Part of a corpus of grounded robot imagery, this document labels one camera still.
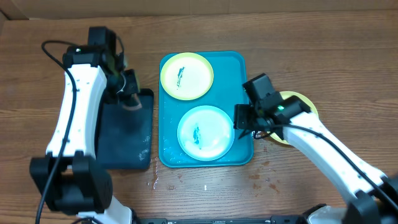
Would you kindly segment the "green sponge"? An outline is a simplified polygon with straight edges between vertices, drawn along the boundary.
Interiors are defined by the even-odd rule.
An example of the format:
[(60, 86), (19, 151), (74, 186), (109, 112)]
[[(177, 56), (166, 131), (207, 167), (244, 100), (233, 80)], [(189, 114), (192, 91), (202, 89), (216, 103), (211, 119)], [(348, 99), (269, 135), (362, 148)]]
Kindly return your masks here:
[(122, 107), (128, 111), (135, 111), (142, 108), (142, 103), (137, 94), (131, 95), (130, 98), (124, 100), (122, 103)]

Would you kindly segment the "light blue plate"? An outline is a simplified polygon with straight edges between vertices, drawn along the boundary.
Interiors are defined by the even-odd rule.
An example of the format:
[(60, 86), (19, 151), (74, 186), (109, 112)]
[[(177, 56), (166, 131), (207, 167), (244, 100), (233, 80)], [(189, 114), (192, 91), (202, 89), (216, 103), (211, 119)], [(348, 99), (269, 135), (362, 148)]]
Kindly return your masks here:
[(215, 106), (197, 106), (182, 116), (177, 139), (191, 158), (214, 161), (223, 157), (233, 145), (233, 122), (226, 112)]

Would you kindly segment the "yellow plate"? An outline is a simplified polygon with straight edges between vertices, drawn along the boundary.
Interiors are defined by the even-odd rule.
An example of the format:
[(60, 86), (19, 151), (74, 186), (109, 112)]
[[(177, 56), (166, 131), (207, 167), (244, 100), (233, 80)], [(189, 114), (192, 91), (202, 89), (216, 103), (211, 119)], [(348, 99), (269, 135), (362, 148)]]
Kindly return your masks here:
[[(300, 98), (304, 103), (306, 103), (307, 105), (309, 105), (311, 111), (318, 115), (318, 111), (317, 108), (315, 107), (315, 105), (312, 103), (312, 101), (307, 98), (306, 96), (302, 95), (301, 93), (297, 93), (295, 91), (281, 91), (280, 92), (281, 97), (286, 100), (288, 98), (290, 98), (291, 96), (297, 96), (298, 98)], [(282, 140), (280, 137), (278, 137), (278, 135), (276, 135), (276, 133), (271, 134), (271, 138), (281, 144), (286, 144), (289, 145), (288, 142), (286, 140)]]
[(189, 101), (202, 97), (211, 88), (214, 71), (200, 54), (179, 53), (169, 58), (160, 69), (160, 83), (171, 97)]

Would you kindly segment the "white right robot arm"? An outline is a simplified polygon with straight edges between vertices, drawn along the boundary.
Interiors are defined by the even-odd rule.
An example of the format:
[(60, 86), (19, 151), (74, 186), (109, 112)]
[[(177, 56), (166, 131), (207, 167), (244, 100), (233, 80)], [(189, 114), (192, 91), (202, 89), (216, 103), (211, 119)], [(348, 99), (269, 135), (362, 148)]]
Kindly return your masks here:
[(305, 214), (306, 223), (397, 223), (397, 179), (348, 149), (296, 96), (264, 98), (234, 107), (234, 128), (275, 133), (315, 164), (336, 187), (346, 208), (323, 205)]

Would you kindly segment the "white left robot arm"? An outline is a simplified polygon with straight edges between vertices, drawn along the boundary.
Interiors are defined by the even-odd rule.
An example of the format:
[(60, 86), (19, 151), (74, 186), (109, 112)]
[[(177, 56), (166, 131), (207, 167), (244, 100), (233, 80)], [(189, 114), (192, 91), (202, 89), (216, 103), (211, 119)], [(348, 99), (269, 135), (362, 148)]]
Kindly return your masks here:
[(30, 161), (42, 210), (76, 215), (86, 223), (139, 223), (135, 212), (113, 195), (109, 173), (96, 162), (96, 126), (103, 95), (117, 100), (126, 89), (124, 60), (114, 47), (71, 45), (57, 64), (65, 90), (54, 134), (44, 157)]

